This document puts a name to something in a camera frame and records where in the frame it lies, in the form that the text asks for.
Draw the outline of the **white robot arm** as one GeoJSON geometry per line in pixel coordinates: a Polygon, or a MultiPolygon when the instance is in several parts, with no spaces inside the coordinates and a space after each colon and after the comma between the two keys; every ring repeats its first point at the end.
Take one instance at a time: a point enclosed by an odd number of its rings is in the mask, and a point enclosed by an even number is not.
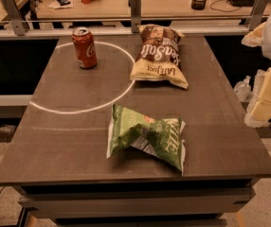
{"type": "MultiPolygon", "coordinates": [[[[260,46],[262,55],[271,60],[271,15],[242,39],[242,44],[260,46]]],[[[271,67],[258,73],[254,80],[253,96],[249,101],[244,117],[248,127],[264,127],[271,119],[271,67]]]]}

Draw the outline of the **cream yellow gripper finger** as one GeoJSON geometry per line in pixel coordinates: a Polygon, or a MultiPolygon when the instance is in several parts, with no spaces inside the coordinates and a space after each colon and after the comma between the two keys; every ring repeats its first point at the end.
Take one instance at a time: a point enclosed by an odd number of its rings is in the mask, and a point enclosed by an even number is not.
{"type": "Polygon", "coordinates": [[[271,119],[271,67],[258,70],[254,78],[253,96],[246,109],[244,123],[248,127],[260,128],[271,119]]]}
{"type": "Polygon", "coordinates": [[[261,23],[253,31],[246,34],[242,39],[242,44],[249,47],[262,46],[262,34],[266,23],[261,23]]]}

